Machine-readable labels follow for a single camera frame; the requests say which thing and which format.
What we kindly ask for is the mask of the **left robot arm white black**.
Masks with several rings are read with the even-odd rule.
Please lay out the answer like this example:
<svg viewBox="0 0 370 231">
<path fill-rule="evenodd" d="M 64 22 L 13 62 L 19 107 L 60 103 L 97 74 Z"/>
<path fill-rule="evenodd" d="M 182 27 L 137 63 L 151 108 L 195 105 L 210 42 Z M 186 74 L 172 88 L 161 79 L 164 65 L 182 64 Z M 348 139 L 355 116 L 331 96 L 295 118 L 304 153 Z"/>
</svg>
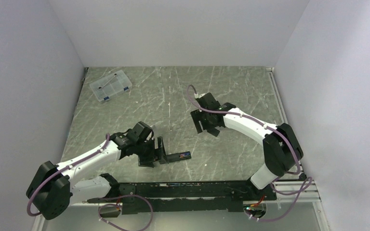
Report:
<svg viewBox="0 0 370 231">
<path fill-rule="evenodd" d="M 27 214 L 50 220 L 75 203 L 95 198 L 115 201 L 120 195 L 120 184 L 111 174 L 103 173 L 93 179 L 87 176 L 133 154 L 140 167 L 169 162 L 163 138 L 154 138 L 153 129 L 140 121 L 125 132 L 106 134 L 101 144 L 68 161 L 41 164 L 26 191 Z"/>
</svg>

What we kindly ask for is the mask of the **black remote control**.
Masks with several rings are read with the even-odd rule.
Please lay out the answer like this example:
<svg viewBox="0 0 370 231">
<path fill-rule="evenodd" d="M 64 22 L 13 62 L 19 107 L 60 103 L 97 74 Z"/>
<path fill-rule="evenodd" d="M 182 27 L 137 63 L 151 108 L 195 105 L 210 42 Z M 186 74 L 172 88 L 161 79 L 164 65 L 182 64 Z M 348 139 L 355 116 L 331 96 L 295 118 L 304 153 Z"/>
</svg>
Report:
<svg viewBox="0 0 370 231">
<path fill-rule="evenodd" d="M 190 152 L 187 151 L 187 152 L 169 154 L 169 155 L 167 155 L 167 159 L 168 159 L 168 161 L 170 163 L 172 163 L 172 162 L 178 162 L 178 161 L 183 161 L 183 160 L 187 160 L 187 159 L 191 159 L 192 158 L 192 156 L 190 158 L 180 158 L 179 155 L 180 154 L 183 154 L 183 153 L 190 153 Z"/>
</svg>

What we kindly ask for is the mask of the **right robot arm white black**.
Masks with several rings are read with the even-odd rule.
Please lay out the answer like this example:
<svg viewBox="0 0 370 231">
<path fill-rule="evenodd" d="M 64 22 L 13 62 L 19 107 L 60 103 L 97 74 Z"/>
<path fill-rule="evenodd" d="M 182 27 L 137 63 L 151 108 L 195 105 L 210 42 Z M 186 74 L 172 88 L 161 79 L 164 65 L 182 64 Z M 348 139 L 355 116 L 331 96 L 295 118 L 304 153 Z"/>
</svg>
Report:
<svg viewBox="0 0 370 231">
<path fill-rule="evenodd" d="M 267 123 L 244 113 L 231 103 L 220 104 L 211 93 L 188 96 L 196 107 L 191 117 L 198 133 L 203 131 L 217 137 L 219 128 L 242 133 L 262 145 L 264 164 L 249 178 L 246 193 L 257 200 L 265 193 L 265 187 L 285 174 L 300 173 L 303 151 L 292 127 Z"/>
</svg>

